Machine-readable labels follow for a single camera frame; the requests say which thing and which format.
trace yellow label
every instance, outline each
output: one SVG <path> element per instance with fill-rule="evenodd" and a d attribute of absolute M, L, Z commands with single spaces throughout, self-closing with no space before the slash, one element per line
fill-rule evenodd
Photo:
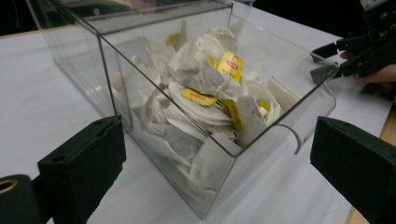
<path fill-rule="evenodd" d="M 259 101 L 259 102 L 257 103 L 257 105 L 260 106 L 260 107 L 262 107 L 262 108 L 264 108 L 266 111 L 270 111 L 270 109 L 271 109 L 271 106 L 268 105 L 268 103 L 265 102 L 265 101 Z"/>
<path fill-rule="evenodd" d="M 239 118 L 238 109 L 236 108 L 235 101 L 232 99 L 221 99 L 224 114 L 226 114 L 232 121 L 233 127 L 236 130 L 242 131 L 244 129 L 242 121 Z"/>
<path fill-rule="evenodd" d="M 223 54 L 219 62 L 218 71 L 222 74 L 227 74 L 235 79 L 235 81 L 240 82 L 244 67 L 245 63 L 242 58 L 234 55 L 230 51 L 227 51 Z"/>
<path fill-rule="evenodd" d="M 197 103 L 198 105 L 210 106 L 213 105 L 218 99 L 212 95 L 203 95 L 198 91 L 187 88 L 180 93 L 185 98 Z"/>

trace clear acrylic box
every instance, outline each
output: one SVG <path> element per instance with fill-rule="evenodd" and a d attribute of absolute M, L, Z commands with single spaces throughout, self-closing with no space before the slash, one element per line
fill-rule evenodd
<path fill-rule="evenodd" d="M 234 166 L 241 155 L 265 158 L 286 141 L 296 153 L 335 107 L 327 79 L 336 67 L 315 84 L 310 72 L 324 63 L 234 15 L 232 2 L 29 5 L 58 66 L 104 117 L 122 116 L 126 134 L 201 218 L 233 167 L 235 176 L 254 167 Z M 243 67 L 239 82 L 220 64 Z"/>

